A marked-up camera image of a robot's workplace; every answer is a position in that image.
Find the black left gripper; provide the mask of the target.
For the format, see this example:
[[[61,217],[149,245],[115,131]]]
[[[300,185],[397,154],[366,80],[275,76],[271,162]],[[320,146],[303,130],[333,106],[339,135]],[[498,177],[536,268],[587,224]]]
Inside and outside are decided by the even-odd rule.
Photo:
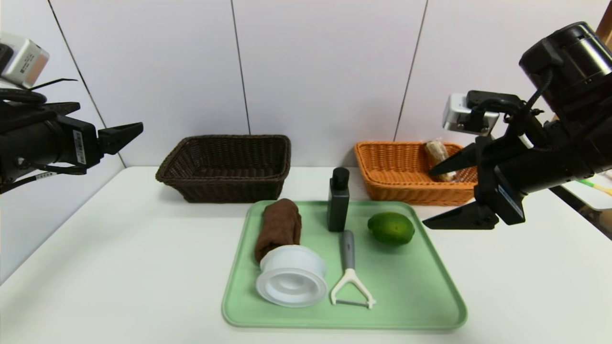
[[[143,123],[98,130],[69,116],[12,129],[1,134],[1,183],[15,183],[35,171],[83,175],[100,163],[101,155],[116,155],[138,135]]]

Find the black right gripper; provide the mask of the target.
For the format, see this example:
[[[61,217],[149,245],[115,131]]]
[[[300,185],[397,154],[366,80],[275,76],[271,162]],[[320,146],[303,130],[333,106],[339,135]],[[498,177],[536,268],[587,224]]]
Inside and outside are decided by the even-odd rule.
[[[507,225],[522,224],[526,220],[523,198],[594,174],[594,167],[573,149],[523,150],[507,159],[502,158],[503,150],[494,148],[491,139],[478,137],[435,164],[430,176],[472,170],[479,178],[476,199],[481,204],[473,201],[427,218],[423,224],[430,229],[494,229],[499,218]]]

